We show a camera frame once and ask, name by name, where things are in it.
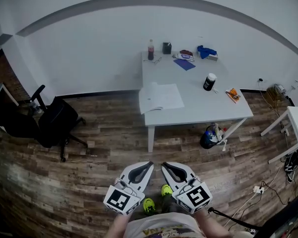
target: white t-shirt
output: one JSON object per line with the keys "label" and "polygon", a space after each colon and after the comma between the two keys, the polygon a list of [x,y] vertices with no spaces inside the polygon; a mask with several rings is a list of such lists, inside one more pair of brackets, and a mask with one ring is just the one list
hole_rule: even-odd
{"label": "white t-shirt", "polygon": [[205,238],[195,219],[183,213],[164,213],[128,223],[124,238]]}

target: person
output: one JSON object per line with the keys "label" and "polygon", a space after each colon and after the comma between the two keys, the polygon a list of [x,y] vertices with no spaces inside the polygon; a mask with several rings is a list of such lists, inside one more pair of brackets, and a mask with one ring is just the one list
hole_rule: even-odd
{"label": "person", "polygon": [[232,234],[201,209],[189,215],[172,199],[172,189],[165,184],[161,187],[161,214],[156,214],[151,198],[144,200],[144,211],[149,217],[129,223],[132,214],[118,215],[105,238],[231,238]]}

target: white side table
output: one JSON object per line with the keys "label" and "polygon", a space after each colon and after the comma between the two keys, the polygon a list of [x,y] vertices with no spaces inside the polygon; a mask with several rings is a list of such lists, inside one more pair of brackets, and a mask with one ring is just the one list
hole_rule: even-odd
{"label": "white side table", "polygon": [[262,133],[260,133],[260,135],[264,136],[267,132],[269,132],[272,128],[274,128],[277,124],[279,124],[280,121],[284,119],[286,116],[289,117],[290,123],[287,126],[285,126],[285,128],[283,128],[280,132],[281,133],[285,132],[285,130],[292,125],[297,138],[297,144],[289,148],[287,151],[276,156],[275,158],[269,160],[268,161],[269,164],[280,159],[285,155],[288,155],[298,150],[298,107],[287,107],[287,110],[276,121],[274,121],[267,129],[265,129]]}

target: table leg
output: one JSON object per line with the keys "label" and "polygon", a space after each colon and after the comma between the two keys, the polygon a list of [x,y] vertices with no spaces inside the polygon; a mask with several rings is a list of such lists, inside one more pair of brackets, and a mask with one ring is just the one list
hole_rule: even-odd
{"label": "table leg", "polygon": [[284,133],[286,129],[288,129],[290,126],[292,126],[292,123],[288,123],[281,131],[280,133]]}
{"label": "table leg", "polygon": [[14,97],[9,93],[8,89],[6,89],[6,87],[4,85],[2,85],[3,90],[5,91],[5,93],[9,96],[9,98],[14,102],[14,104],[16,104],[17,106],[19,106],[19,103],[14,99]]}
{"label": "table leg", "polygon": [[217,145],[221,144],[224,140],[226,140],[238,127],[241,126],[243,122],[246,121],[246,119],[247,118],[243,118],[241,121],[232,124],[231,127],[224,133],[223,139],[219,143],[217,143]]}
{"label": "table leg", "polygon": [[154,126],[148,127],[148,152],[153,151],[153,140],[154,140]]}
{"label": "table leg", "polygon": [[275,120],[271,125],[269,125],[267,129],[260,133],[260,135],[264,136],[267,132],[269,132],[272,128],[279,124],[281,120],[285,118],[286,115],[288,115],[288,110],[286,110],[280,117],[277,118],[277,120]]}
{"label": "table leg", "polygon": [[298,150],[298,143],[291,148],[289,148],[287,151],[281,153],[280,155],[276,156],[275,158],[268,161],[268,164],[271,164],[272,162],[279,160],[281,157],[286,156],[290,153],[293,153],[294,151]]}

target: soda bottle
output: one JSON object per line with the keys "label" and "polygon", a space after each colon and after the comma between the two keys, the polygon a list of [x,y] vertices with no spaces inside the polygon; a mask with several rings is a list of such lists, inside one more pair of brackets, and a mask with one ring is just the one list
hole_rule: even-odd
{"label": "soda bottle", "polygon": [[150,39],[149,45],[148,45],[148,60],[153,60],[153,53],[154,53],[154,46],[153,46],[153,40]]}

